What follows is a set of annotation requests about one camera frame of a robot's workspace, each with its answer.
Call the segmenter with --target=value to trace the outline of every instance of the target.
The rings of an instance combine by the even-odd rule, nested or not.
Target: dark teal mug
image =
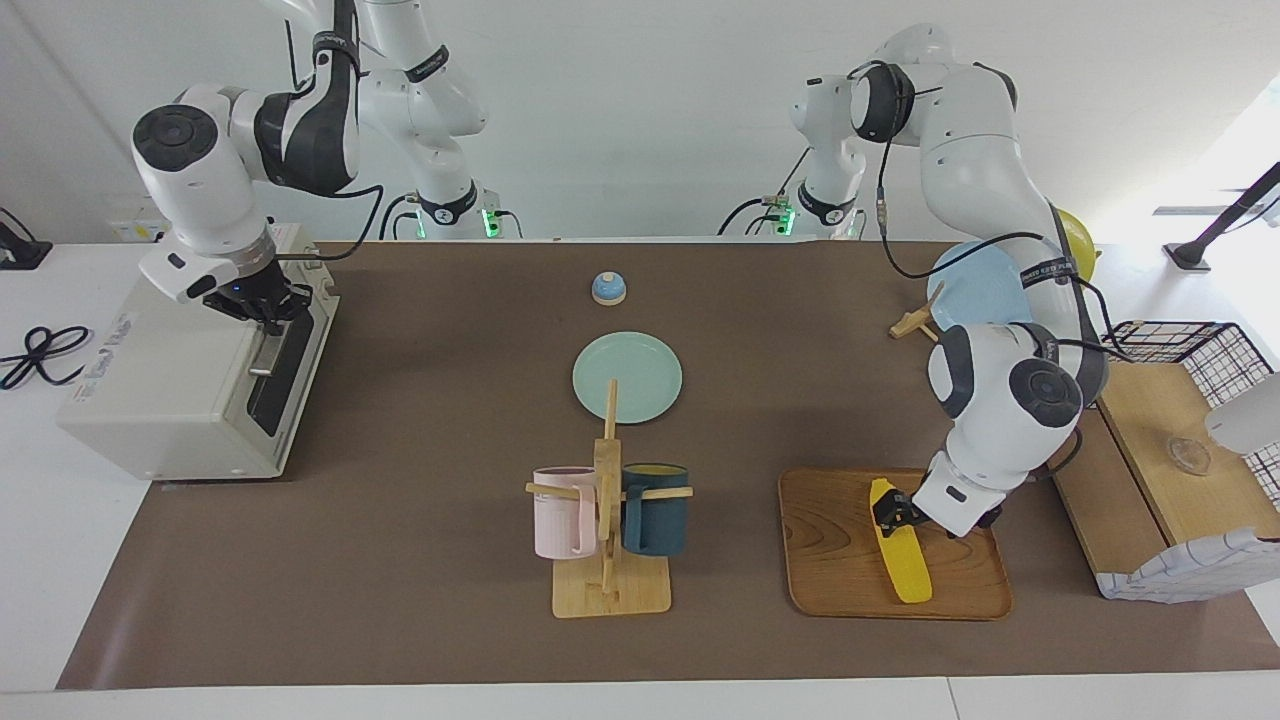
[[[637,462],[622,468],[622,547],[635,555],[668,556],[685,550],[689,498],[641,500],[646,489],[682,488],[689,470],[664,462]]]

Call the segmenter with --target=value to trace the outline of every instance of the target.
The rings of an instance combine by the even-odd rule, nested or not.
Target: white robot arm
[[[454,140],[479,133],[489,120],[474,82],[436,40],[425,0],[364,0],[361,6],[372,45],[401,68],[361,81],[361,117],[410,159],[426,237],[493,234],[483,213],[486,191]]]
[[[844,237],[854,219],[867,158],[854,145],[852,85],[845,76],[810,78],[804,99],[791,106],[791,123],[809,142],[813,156],[809,174],[796,191],[800,209],[795,233]]]
[[[1000,247],[1021,272],[1037,323],[951,328],[929,359],[931,384],[956,424],[913,507],[887,503],[879,519],[892,532],[923,514],[964,536],[1071,433],[1106,383],[1106,357],[1057,211],[1023,165],[1010,78],[957,64],[929,24],[895,35],[850,77],[858,135],[920,147],[920,184],[938,219],[978,238],[1012,236]],[[883,232],[882,191],[877,211]]]
[[[357,108],[411,158],[433,237],[490,234],[456,136],[484,128],[471,83],[449,72],[424,0],[265,0],[311,32],[312,72],[301,90],[262,95],[197,85],[151,110],[133,131],[133,159],[173,231],[140,264],[178,302],[255,320],[270,334],[310,304],[280,270],[252,181],[320,196],[358,167]],[[360,72],[360,9],[399,70]],[[369,102],[361,101],[367,88]]]
[[[205,305],[280,334],[310,288],[275,259],[252,181],[333,195],[356,176],[360,81],[355,0],[291,0],[312,37],[314,72],[297,92],[197,85],[142,117],[133,160],[173,231],[140,264],[179,302]]]

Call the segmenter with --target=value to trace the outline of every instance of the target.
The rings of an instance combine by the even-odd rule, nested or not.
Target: green led light
[[[786,214],[782,215],[782,220],[778,222],[778,234],[791,234],[791,228],[796,224],[796,211],[794,208],[787,208]]]
[[[502,234],[502,223],[498,220],[498,217],[494,215],[493,210],[480,210],[480,214],[484,217],[485,234],[489,237],[498,237]]]

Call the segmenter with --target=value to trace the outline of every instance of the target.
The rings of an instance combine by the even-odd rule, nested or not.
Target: wire basket
[[[1129,320],[1115,328],[1124,351],[1138,363],[1179,363],[1210,407],[1231,400],[1274,370],[1235,323]],[[1244,456],[1244,461],[1280,510],[1280,443]]]

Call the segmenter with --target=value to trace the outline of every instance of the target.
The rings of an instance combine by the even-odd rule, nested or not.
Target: light blue plate
[[[604,418],[609,378],[618,379],[617,420],[625,424],[666,413],[685,382],[680,359],[667,343],[635,332],[598,337],[573,363],[573,392],[596,418]]]
[[[978,245],[964,242],[947,250],[934,268]],[[938,283],[946,283],[933,304],[933,322],[943,331],[968,323],[1029,323],[1032,306],[1023,290],[1018,265],[1007,252],[987,246],[941,273],[929,275],[925,297],[932,297]]]

